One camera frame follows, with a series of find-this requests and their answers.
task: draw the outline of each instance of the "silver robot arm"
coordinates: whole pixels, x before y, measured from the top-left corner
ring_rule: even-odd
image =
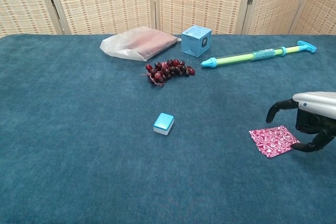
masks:
[[[317,134],[311,143],[296,143],[291,148],[302,152],[318,151],[336,136],[336,92],[298,93],[292,99],[276,102],[269,109],[266,122],[272,122],[280,110],[290,109],[298,109],[298,131]]]

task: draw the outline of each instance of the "red grapes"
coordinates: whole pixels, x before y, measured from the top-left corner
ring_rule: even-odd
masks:
[[[195,75],[195,70],[191,66],[185,66],[184,61],[179,61],[177,59],[169,59],[165,62],[156,62],[154,68],[147,64],[145,66],[148,73],[143,75],[148,76],[149,81],[152,84],[158,86],[164,86],[166,81],[171,79],[173,76],[186,76]]]

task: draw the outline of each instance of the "blue cube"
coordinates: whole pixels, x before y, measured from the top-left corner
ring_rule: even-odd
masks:
[[[210,48],[212,30],[202,26],[192,26],[181,35],[182,52],[195,57]]]
[[[161,113],[154,123],[154,131],[163,135],[168,135],[174,124],[174,116]]]

